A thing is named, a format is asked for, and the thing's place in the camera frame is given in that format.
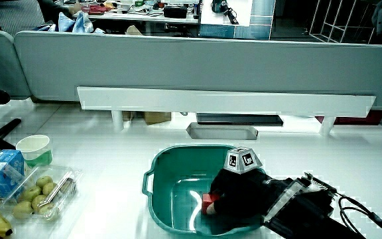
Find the person's right hand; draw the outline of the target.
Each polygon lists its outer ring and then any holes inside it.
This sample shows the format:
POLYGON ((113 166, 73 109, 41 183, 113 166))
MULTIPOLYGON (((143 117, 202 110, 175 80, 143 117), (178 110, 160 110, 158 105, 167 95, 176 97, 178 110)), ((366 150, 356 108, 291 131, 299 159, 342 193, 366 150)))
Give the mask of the person's right hand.
POLYGON ((254 150, 236 147, 227 152, 223 168, 211 183, 204 214, 249 218, 265 213, 276 198, 275 183, 261 168, 254 150))

